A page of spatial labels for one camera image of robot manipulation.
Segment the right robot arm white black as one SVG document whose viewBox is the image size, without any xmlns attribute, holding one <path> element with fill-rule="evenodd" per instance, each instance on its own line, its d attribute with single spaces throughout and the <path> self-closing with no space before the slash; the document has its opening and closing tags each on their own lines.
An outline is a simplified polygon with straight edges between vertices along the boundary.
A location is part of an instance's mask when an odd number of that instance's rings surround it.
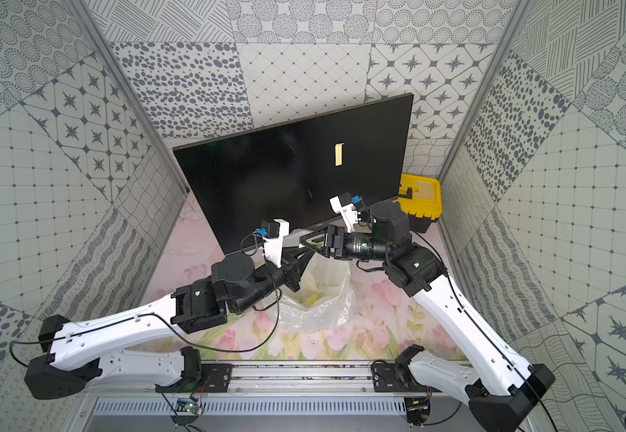
<svg viewBox="0 0 626 432">
<path fill-rule="evenodd" d="M 516 431 L 555 382 L 552 371 L 510 347 L 454 285 L 442 259 L 413 242 L 409 216 L 398 203 L 370 207 L 370 232 L 356 232 L 358 212 L 341 209 L 344 227 L 329 225 L 300 237 L 300 245 L 338 260 L 379 261 L 388 280 L 446 330 L 469 360 L 457 365 L 413 344 L 391 364 L 372 367 L 390 391 L 436 389 L 467 406 L 487 431 Z"/>
</svg>

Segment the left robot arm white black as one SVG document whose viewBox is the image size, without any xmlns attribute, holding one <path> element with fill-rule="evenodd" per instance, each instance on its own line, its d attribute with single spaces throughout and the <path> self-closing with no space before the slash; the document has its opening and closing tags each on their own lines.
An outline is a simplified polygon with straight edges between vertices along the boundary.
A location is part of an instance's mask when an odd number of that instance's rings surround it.
<svg viewBox="0 0 626 432">
<path fill-rule="evenodd" d="M 37 400 L 81 392 L 89 383 L 146 381 L 158 392 L 194 392 L 210 376 L 201 365 L 203 347 L 189 343 L 177 353 L 132 356 L 129 347 L 159 338 L 188 335 L 228 322 L 230 314 L 250 311 L 282 286 L 296 292 L 314 256 L 305 248 L 282 250 L 282 261 L 255 266 L 235 253 L 217 262 L 211 274 L 158 301 L 111 316 L 72 322 L 62 315 L 43 321 L 24 381 Z"/>
</svg>

